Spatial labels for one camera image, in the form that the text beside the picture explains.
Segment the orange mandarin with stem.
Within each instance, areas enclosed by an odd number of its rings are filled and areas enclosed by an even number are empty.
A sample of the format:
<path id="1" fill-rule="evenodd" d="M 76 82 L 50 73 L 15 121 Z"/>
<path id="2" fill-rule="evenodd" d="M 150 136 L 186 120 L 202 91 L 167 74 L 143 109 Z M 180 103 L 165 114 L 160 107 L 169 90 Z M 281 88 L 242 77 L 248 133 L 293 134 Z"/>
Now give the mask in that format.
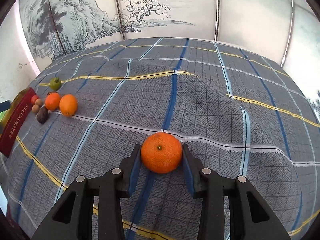
<path id="1" fill-rule="evenodd" d="M 157 132 L 144 140 L 140 157 L 148 170 L 166 174 L 179 166 L 182 160 L 182 145 L 173 135 Z"/>

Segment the smooth orange fruit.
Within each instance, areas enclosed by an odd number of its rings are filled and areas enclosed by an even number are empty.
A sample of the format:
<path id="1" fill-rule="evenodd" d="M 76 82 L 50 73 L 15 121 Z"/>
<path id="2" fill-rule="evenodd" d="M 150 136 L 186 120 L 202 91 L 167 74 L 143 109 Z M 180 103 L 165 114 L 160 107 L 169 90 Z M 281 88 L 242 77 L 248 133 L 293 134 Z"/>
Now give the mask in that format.
<path id="1" fill-rule="evenodd" d="M 66 94 L 64 95 L 59 104 L 60 112 L 67 117 L 74 115 L 78 108 L 78 102 L 74 95 Z"/>

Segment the brown longan fruit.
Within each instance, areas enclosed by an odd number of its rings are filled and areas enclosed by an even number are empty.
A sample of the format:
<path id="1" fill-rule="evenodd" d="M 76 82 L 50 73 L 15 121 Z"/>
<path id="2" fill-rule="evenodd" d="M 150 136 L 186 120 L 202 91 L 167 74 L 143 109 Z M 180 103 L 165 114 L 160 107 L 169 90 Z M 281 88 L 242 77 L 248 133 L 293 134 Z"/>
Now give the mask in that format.
<path id="1" fill-rule="evenodd" d="M 38 99 L 36 99 L 35 104 L 42 107 L 43 101 L 40 98 L 38 98 Z"/>
<path id="2" fill-rule="evenodd" d="M 40 106 L 39 106 L 39 105 L 34 104 L 34 105 L 32 106 L 31 111 L 32 111 L 34 114 L 37 114 L 37 113 L 39 112 L 39 110 L 40 110 Z"/>

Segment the red toffee tin box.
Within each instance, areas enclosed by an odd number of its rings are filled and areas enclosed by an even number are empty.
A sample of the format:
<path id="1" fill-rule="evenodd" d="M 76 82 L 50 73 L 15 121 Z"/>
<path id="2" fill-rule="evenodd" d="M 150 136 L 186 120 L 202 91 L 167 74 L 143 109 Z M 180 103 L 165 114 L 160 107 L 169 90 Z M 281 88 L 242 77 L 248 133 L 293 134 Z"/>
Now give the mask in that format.
<path id="1" fill-rule="evenodd" d="M 31 111 L 31 98 L 35 94 L 31 87 L 20 91 L 1 120 L 1 153 L 7 158 L 20 128 Z"/>

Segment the grey plaid tablecloth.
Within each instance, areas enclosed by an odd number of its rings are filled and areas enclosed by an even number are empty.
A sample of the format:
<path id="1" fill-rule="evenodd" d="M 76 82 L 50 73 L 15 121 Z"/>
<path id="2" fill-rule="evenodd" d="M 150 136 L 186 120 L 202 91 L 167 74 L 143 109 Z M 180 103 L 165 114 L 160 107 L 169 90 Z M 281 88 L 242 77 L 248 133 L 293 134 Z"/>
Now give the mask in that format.
<path id="1" fill-rule="evenodd" d="M 31 237 L 67 186 L 120 164 L 135 144 L 167 132 L 204 166 L 246 176 L 292 239 L 319 214 L 319 120 L 295 82 L 271 59 L 217 42 L 137 38 L 74 52 L 28 82 L 49 81 L 78 101 L 74 116 L 29 114 L 1 187 L 14 227 Z"/>

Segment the dark brown passion fruit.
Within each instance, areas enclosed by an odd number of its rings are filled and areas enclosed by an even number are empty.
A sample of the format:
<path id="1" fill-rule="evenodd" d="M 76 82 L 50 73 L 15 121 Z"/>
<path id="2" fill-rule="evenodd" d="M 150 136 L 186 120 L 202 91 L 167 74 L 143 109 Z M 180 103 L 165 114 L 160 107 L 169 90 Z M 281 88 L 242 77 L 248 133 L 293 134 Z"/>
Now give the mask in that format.
<path id="1" fill-rule="evenodd" d="M 36 120 L 40 124 L 44 124 L 48 120 L 48 118 L 49 118 L 48 109 L 46 109 L 46 107 L 41 107 L 39 112 L 37 113 Z"/>

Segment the green tomato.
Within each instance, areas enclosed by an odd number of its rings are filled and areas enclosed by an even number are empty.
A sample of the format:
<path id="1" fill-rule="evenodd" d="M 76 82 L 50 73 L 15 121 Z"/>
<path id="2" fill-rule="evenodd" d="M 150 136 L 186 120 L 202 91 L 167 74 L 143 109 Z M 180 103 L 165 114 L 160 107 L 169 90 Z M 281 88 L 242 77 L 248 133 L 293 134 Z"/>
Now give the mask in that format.
<path id="1" fill-rule="evenodd" d="M 60 89 L 61 87 L 61 79 L 59 77 L 53 77 L 51 80 L 50 80 L 50 83 L 49 83 L 49 87 L 54 90 L 54 91 L 57 91 Z"/>

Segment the red tomato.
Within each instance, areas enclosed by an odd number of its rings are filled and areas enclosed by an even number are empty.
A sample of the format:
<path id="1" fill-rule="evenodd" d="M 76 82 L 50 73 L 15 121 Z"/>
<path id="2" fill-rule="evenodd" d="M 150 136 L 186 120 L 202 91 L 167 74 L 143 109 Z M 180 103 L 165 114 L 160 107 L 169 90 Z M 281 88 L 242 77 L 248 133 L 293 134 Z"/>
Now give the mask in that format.
<path id="1" fill-rule="evenodd" d="M 38 99 L 39 97 L 37 96 L 37 95 L 33 95 L 32 97 L 31 97 L 31 104 L 32 105 L 34 105 L 35 104 L 35 102 L 36 102 L 36 100 Z"/>

